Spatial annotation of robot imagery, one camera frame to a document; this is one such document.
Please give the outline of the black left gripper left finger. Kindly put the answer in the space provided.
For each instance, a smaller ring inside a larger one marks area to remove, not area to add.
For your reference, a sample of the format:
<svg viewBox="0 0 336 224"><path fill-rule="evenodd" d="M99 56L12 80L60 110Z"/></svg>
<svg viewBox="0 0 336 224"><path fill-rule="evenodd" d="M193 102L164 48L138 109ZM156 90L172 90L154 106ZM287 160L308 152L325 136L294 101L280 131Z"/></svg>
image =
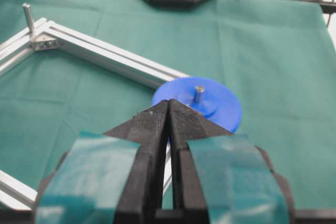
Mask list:
<svg viewBox="0 0 336 224"><path fill-rule="evenodd" d="M151 223L162 206L168 102L80 133L39 197L35 223Z"/></svg>

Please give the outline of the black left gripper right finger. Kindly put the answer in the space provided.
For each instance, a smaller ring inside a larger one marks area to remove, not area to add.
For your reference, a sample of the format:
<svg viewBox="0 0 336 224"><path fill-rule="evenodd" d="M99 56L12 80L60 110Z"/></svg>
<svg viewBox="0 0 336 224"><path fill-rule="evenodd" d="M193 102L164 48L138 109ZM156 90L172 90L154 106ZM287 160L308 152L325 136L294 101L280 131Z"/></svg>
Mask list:
<svg viewBox="0 0 336 224"><path fill-rule="evenodd" d="M173 202L184 223L294 223L287 180L266 151L169 101Z"/></svg>

